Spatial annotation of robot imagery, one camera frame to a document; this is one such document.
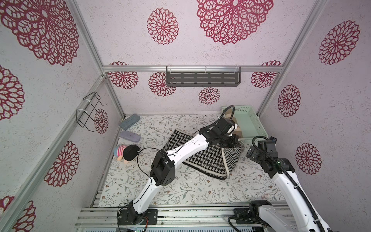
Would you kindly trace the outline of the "brown checked scarf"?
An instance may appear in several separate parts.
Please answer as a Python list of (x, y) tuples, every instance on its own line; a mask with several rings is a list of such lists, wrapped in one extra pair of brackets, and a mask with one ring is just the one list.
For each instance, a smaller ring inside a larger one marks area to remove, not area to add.
[(234, 129), (233, 134), (239, 136), (239, 138), (243, 138), (242, 129), (240, 127), (240, 124), (239, 124), (236, 116), (233, 114), (232, 109), (229, 109), (225, 113), (223, 118), (231, 121), (234, 124), (234, 126), (232, 127)]

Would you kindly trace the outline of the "black white zigzag scarf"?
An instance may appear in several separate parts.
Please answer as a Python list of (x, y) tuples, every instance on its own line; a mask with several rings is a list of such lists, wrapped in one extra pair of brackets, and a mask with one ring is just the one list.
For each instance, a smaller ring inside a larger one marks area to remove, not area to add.
[[(180, 130), (174, 130), (163, 150), (173, 150), (193, 136)], [(236, 148), (220, 148), (213, 146), (196, 153), (188, 158), (183, 164), (216, 179), (227, 179), (236, 167), (240, 156), (244, 152), (244, 144), (239, 142)]]

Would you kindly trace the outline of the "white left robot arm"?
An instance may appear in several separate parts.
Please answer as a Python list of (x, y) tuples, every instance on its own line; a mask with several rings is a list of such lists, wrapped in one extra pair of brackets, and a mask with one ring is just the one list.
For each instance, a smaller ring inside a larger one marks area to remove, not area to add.
[(221, 148), (238, 146), (238, 136), (234, 134), (237, 124), (232, 119), (220, 117), (211, 125), (205, 126), (181, 146), (169, 150), (158, 150), (151, 164), (148, 181), (139, 196), (127, 205), (128, 221), (139, 224), (149, 205), (159, 190), (175, 179), (178, 166), (194, 154), (218, 145)]

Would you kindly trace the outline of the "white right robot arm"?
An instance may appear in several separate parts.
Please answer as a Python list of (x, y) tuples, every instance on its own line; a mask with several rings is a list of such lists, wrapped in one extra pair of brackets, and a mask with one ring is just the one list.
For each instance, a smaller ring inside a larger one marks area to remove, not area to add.
[(331, 232), (303, 190), (295, 169), (285, 158), (278, 158), (274, 137), (256, 136), (246, 157), (259, 164), (279, 187), (293, 213), (297, 232)]

